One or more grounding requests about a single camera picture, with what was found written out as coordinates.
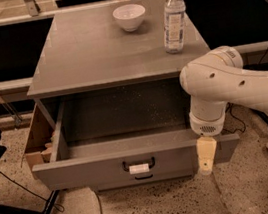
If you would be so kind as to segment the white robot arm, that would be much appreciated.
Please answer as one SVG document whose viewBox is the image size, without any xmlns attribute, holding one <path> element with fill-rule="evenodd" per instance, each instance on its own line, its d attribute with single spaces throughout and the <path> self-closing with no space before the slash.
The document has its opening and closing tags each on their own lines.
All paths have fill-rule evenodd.
<svg viewBox="0 0 268 214">
<path fill-rule="evenodd" d="M 217 149 L 215 136 L 223 130 L 226 105 L 235 103 L 268 113 L 268 72 L 245 70 L 239 52 L 222 46 L 183 67 L 179 81 L 190 94 L 190 125 L 199 135 L 199 172 L 210 175 Z"/>
</svg>

